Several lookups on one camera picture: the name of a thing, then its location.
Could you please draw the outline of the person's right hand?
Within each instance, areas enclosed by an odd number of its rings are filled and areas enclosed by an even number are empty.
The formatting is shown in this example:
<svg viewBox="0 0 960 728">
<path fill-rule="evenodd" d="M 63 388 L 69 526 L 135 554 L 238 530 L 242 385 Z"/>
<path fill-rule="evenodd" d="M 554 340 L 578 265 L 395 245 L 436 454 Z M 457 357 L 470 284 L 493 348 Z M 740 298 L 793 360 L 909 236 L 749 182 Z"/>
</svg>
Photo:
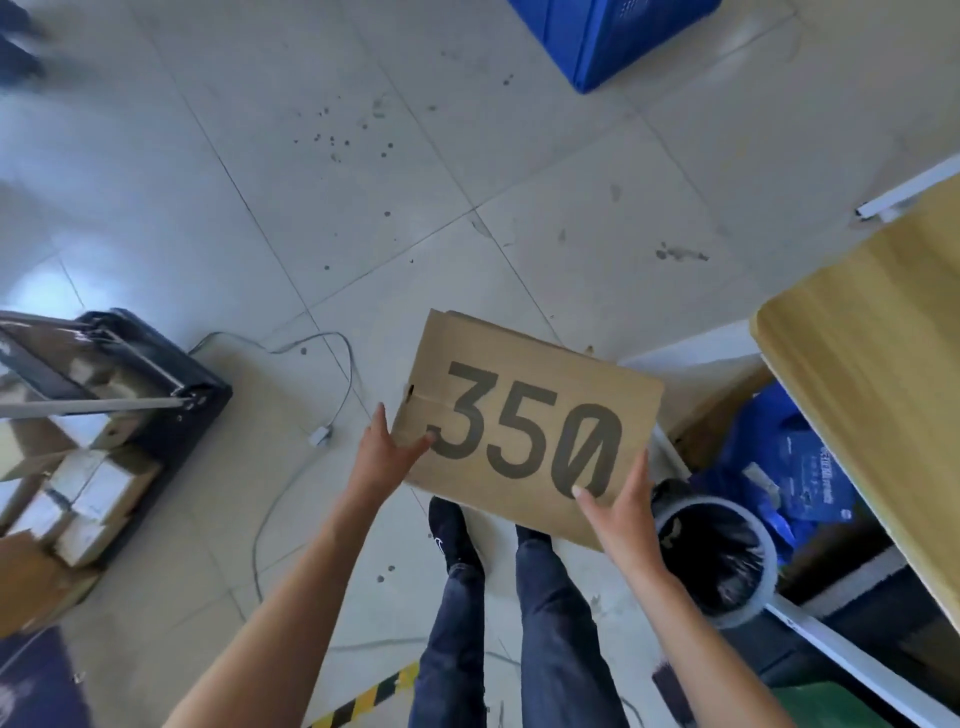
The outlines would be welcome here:
<svg viewBox="0 0 960 728">
<path fill-rule="evenodd" d="M 621 491 L 605 506 L 609 508 L 607 525 L 591 525 L 603 551 L 632 588 L 669 577 L 652 510 L 653 483 L 648 468 L 649 454 L 642 450 Z"/>
</svg>

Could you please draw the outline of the person's left hand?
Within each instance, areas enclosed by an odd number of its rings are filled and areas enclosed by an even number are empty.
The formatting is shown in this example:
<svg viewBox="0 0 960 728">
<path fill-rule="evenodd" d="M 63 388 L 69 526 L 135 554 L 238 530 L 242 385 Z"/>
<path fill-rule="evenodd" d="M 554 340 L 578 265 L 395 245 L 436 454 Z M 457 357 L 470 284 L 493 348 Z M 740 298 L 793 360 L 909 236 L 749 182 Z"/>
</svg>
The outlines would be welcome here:
<svg viewBox="0 0 960 728">
<path fill-rule="evenodd" d="M 403 444 L 397 444 L 394 440 L 389 430 L 385 405 L 379 402 L 360 440 L 347 480 L 349 498 L 376 508 L 382 506 L 413 468 L 404 467 L 403 447 Z"/>
</svg>

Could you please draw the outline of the brown cardboard shoe box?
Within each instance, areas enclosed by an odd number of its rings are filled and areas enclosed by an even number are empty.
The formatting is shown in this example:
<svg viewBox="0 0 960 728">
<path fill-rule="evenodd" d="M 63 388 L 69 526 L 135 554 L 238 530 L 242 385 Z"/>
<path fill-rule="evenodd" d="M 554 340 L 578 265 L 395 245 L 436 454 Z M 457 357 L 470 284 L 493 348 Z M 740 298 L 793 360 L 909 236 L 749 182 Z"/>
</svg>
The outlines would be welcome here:
<svg viewBox="0 0 960 728">
<path fill-rule="evenodd" d="M 664 392 L 646 373 L 434 309 L 391 433 L 435 434 L 407 477 L 420 491 L 601 552 L 572 489 L 616 499 Z"/>
</svg>

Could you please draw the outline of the person's right forearm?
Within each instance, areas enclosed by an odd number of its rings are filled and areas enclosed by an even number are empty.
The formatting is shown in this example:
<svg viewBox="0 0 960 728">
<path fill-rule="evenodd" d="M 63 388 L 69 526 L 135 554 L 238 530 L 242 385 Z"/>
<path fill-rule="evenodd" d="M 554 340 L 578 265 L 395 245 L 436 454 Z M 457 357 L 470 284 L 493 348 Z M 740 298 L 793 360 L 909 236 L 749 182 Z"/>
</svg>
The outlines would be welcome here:
<svg viewBox="0 0 960 728">
<path fill-rule="evenodd" d="M 698 728 L 797 728 L 664 566 L 637 556 L 613 561 L 652 625 Z"/>
</svg>

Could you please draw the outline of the person's left forearm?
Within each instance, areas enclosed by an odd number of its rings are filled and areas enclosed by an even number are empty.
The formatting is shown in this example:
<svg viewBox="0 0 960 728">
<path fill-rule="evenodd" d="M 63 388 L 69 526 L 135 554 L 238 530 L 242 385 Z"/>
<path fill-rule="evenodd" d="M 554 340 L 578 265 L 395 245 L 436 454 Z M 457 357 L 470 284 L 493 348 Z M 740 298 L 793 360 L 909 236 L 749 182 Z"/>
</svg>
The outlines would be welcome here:
<svg viewBox="0 0 960 728">
<path fill-rule="evenodd" d="M 163 728 L 302 728 L 358 557 L 398 489 L 352 483 Z"/>
</svg>

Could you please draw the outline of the person's left black shoe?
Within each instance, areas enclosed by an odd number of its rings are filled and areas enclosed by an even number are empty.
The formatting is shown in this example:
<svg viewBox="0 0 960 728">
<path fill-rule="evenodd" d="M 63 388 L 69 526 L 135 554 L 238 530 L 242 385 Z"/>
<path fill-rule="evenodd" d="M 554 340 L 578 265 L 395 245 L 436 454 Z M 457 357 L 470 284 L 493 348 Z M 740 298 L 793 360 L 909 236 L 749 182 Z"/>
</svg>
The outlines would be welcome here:
<svg viewBox="0 0 960 728">
<path fill-rule="evenodd" d="M 480 577 L 486 570 L 474 545 L 462 507 L 452 501 L 431 496 L 428 505 L 431 537 L 442 553 L 446 572 L 468 567 Z"/>
</svg>

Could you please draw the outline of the person's right jeans leg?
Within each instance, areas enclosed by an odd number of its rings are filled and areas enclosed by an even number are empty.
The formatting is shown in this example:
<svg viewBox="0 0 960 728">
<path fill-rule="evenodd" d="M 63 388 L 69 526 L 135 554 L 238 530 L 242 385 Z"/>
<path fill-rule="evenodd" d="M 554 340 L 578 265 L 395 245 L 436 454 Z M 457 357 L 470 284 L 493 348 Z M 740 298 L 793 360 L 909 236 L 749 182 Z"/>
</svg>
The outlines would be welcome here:
<svg viewBox="0 0 960 728">
<path fill-rule="evenodd" d="M 552 549 L 515 552 L 523 728 L 630 728 L 589 603 Z"/>
</svg>

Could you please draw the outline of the person's jeans leg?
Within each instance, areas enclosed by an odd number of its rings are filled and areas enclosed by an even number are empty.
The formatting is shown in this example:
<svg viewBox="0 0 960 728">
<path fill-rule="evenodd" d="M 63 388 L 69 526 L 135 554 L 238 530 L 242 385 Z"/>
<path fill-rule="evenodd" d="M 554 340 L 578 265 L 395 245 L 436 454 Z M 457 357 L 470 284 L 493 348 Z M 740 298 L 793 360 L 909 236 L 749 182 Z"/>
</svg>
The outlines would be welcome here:
<svg viewBox="0 0 960 728">
<path fill-rule="evenodd" d="M 418 662 L 408 728 L 487 728 L 485 625 L 484 573 L 451 566 Z"/>
<path fill-rule="evenodd" d="M 552 549 L 515 552 L 523 728 L 630 728 L 589 603 Z"/>
</svg>

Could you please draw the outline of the open cardboard box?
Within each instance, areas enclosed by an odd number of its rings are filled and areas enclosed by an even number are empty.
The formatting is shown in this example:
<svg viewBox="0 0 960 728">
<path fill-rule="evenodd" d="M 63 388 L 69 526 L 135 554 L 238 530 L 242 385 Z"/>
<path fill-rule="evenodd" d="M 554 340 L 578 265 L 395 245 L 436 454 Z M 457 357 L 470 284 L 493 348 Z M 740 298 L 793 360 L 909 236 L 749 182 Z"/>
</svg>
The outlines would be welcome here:
<svg viewBox="0 0 960 728">
<path fill-rule="evenodd" d="M 759 355 L 715 360 L 666 374 L 657 421 L 691 473 L 714 466 L 741 409 L 774 380 Z"/>
</svg>

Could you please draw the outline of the person's left jeans leg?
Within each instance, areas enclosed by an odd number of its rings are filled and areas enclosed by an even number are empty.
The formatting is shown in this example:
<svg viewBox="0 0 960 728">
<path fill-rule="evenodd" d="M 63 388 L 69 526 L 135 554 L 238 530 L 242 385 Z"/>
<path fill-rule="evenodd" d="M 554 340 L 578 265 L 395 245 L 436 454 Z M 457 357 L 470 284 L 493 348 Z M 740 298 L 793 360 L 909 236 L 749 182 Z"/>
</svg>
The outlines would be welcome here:
<svg viewBox="0 0 960 728">
<path fill-rule="evenodd" d="M 418 662 L 408 728 L 487 728 L 485 625 L 484 573 L 451 566 Z"/>
</svg>

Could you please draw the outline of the blue plastic bag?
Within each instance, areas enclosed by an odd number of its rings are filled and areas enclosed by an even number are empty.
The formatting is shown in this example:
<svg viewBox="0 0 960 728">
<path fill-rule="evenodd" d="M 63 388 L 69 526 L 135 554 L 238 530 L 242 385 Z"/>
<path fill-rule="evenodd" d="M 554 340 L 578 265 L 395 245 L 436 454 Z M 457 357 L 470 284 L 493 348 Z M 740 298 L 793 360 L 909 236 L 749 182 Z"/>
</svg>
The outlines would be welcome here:
<svg viewBox="0 0 960 728">
<path fill-rule="evenodd" d="M 719 455 L 691 480 L 696 489 L 757 517 L 780 566 L 818 526 L 855 518 L 853 482 L 778 381 L 738 407 Z"/>
</svg>

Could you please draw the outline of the black cart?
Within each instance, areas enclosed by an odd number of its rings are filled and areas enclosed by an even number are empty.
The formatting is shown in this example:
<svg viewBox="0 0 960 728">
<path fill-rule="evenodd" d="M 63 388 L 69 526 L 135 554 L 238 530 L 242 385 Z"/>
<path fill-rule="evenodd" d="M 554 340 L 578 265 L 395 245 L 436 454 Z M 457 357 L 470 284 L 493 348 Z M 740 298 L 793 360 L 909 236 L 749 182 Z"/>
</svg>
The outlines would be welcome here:
<svg viewBox="0 0 960 728">
<path fill-rule="evenodd" d="M 233 395 L 233 388 L 132 312 L 70 320 L 0 310 L 0 417 L 149 409 L 133 443 L 161 470 L 96 563 L 131 539 Z"/>
</svg>

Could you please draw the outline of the pile of cardboard boxes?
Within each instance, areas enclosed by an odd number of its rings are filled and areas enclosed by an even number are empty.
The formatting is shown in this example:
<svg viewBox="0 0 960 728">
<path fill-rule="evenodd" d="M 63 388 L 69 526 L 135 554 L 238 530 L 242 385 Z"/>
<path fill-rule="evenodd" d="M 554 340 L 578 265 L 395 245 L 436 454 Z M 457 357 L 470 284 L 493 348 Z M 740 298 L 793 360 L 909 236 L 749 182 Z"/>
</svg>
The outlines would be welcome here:
<svg viewBox="0 0 960 728">
<path fill-rule="evenodd" d="M 134 439 L 155 411 L 0 417 L 0 640 L 53 623 L 162 465 Z"/>
</svg>

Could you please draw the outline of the blue floor mat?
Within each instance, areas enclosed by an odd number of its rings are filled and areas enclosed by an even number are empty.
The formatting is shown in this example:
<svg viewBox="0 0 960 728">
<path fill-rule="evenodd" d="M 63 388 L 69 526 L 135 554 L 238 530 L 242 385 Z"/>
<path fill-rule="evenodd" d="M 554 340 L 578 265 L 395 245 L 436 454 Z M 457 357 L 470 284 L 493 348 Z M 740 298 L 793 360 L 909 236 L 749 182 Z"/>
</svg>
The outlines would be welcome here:
<svg viewBox="0 0 960 728">
<path fill-rule="evenodd" d="M 93 728 L 59 626 L 0 638 L 0 728 Z"/>
</svg>

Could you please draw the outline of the blue plastic crate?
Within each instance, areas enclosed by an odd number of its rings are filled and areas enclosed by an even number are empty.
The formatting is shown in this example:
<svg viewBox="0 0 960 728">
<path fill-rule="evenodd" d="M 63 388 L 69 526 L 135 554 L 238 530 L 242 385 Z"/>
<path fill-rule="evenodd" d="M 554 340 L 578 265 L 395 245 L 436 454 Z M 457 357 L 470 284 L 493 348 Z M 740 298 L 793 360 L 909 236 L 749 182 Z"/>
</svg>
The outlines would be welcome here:
<svg viewBox="0 0 960 728">
<path fill-rule="evenodd" d="M 507 0 L 570 86 L 596 90 L 723 0 Z"/>
</svg>

